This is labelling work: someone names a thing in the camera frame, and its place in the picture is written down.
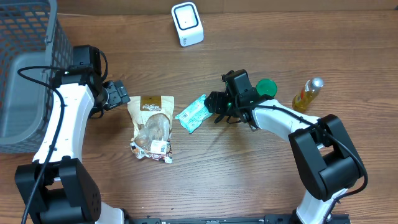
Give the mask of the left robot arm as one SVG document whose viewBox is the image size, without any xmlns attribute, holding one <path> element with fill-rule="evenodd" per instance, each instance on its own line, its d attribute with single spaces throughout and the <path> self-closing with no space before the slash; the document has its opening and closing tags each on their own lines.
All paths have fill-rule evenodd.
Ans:
<svg viewBox="0 0 398 224">
<path fill-rule="evenodd" d="M 129 102 L 122 81 L 108 81 L 105 54 L 91 45 L 73 48 L 67 68 L 52 67 L 45 85 L 53 107 L 44 140 L 31 164 L 18 166 L 15 182 L 25 203 L 22 223 L 130 223 L 122 208 L 104 203 L 82 164 L 86 124 Z"/>
</svg>

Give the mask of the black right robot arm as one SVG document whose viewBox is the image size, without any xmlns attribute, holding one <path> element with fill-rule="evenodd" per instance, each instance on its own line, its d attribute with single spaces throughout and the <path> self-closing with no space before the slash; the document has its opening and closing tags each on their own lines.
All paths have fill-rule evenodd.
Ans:
<svg viewBox="0 0 398 224">
<path fill-rule="evenodd" d="M 253 86 L 244 69 L 222 75 L 225 91 L 205 99 L 217 122 L 236 118 L 252 130 L 269 131 L 290 143 L 300 179 L 306 189 L 290 214 L 268 214 L 261 223 L 350 223 L 349 215 L 332 211 L 342 198 L 368 184 L 368 174 L 339 117 L 308 116 L 280 104 L 277 85 L 263 79 Z"/>
</svg>

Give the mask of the green lid white jar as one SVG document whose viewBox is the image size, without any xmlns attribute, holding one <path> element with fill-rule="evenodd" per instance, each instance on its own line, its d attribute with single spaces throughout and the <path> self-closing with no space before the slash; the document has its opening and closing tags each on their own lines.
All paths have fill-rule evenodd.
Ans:
<svg viewBox="0 0 398 224">
<path fill-rule="evenodd" d="M 256 90 L 260 96 L 267 95 L 275 97 L 277 93 L 277 85 L 271 79 L 263 79 L 257 83 Z"/>
</svg>

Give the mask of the yellow liquid bottle silver cap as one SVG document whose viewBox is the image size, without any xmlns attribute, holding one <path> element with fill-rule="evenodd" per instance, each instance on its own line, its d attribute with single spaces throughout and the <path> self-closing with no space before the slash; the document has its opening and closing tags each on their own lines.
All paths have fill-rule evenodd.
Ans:
<svg viewBox="0 0 398 224">
<path fill-rule="evenodd" d="M 318 96 L 324 86 L 324 81 L 320 77 L 315 77 L 306 82 L 300 93 L 295 95 L 292 101 L 292 107 L 295 111 L 303 113 L 310 103 Z"/>
</svg>

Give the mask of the teal tissue pack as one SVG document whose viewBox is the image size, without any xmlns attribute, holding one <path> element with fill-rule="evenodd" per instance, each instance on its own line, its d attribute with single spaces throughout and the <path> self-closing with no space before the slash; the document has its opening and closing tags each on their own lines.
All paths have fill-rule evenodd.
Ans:
<svg viewBox="0 0 398 224">
<path fill-rule="evenodd" d="M 175 118 L 180 121 L 180 124 L 190 134 L 196 130 L 204 120 L 209 118 L 212 114 L 205 106 L 206 95 L 202 95 L 185 108 Z"/>
</svg>

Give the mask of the brown snack packet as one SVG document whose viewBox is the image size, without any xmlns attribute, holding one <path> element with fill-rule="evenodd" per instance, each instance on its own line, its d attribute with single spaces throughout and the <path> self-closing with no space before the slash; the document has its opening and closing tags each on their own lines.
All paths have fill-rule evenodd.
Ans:
<svg viewBox="0 0 398 224">
<path fill-rule="evenodd" d="M 172 163 L 172 96 L 132 96 L 127 110 L 133 123 L 131 151 L 138 159 Z"/>
</svg>

